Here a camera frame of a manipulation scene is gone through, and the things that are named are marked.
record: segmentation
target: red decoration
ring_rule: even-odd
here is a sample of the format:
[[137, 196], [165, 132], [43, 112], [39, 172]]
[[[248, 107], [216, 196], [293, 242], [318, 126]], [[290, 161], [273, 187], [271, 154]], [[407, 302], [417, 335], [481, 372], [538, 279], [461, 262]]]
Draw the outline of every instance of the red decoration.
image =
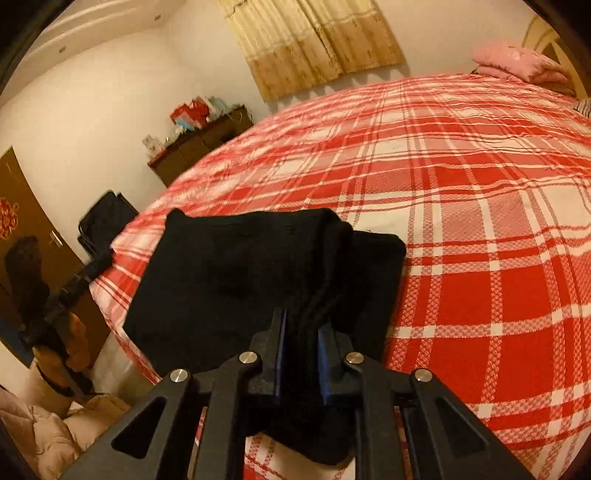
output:
[[6, 198], [0, 198], [0, 238], [8, 240], [13, 230], [18, 227], [18, 204], [10, 205]]

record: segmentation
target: black clamp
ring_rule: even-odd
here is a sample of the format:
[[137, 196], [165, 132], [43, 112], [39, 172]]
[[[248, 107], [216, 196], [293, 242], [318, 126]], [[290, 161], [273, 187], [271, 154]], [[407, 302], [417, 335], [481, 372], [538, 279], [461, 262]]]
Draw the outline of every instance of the black clamp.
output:
[[[175, 370], [62, 476], [63, 480], [181, 480], [196, 427], [207, 415], [194, 480], [242, 478], [249, 406], [269, 408], [281, 395], [286, 313], [256, 334], [250, 350], [217, 370]], [[415, 480], [531, 480], [527, 469], [429, 370], [387, 370], [352, 348], [330, 325], [319, 330], [319, 380], [324, 402], [355, 411], [356, 478], [403, 480], [394, 416], [404, 423]]]

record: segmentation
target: metal screw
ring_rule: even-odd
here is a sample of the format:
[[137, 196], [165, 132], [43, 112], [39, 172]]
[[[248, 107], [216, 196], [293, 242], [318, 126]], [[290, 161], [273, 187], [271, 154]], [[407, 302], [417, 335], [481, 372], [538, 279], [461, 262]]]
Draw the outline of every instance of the metal screw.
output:
[[183, 370], [182, 368], [177, 368], [174, 372], [170, 374], [170, 380], [175, 383], [184, 382], [187, 377], [189, 376], [189, 372]]
[[238, 357], [238, 359], [243, 364], [253, 364], [254, 362], [256, 362], [257, 358], [258, 358], [258, 355], [255, 352], [242, 352], [240, 354], [240, 356]]
[[415, 373], [414, 377], [419, 382], [430, 382], [433, 379], [433, 374], [426, 368], [419, 368]]
[[347, 360], [350, 364], [359, 365], [361, 362], [363, 362], [364, 358], [359, 352], [349, 352], [347, 353], [345, 360]]

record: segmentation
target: ceiling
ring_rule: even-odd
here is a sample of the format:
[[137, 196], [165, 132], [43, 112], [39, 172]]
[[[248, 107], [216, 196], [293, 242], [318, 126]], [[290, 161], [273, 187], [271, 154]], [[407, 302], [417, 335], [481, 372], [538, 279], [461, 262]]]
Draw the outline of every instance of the ceiling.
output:
[[185, 1], [75, 0], [23, 57], [0, 96], [0, 107], [58, 63], [113, 38], [157, 27]]

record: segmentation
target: bed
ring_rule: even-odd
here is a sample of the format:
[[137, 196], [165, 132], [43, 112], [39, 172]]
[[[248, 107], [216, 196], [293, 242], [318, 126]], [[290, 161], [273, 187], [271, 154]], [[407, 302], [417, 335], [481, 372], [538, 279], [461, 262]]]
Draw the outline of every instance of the bed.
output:
[[[344, 90], [258, 123], [179, 177], [115, 240], [92, 294], [123, 330], [172, 208], [190, 216], [333, 209], [407, 244], [388, 368], [432, 369], [540, 479], [591, 432], [591, 121], [573, 99], [477, 75]], [[353, 479], [268, 437], [249, 479]]]

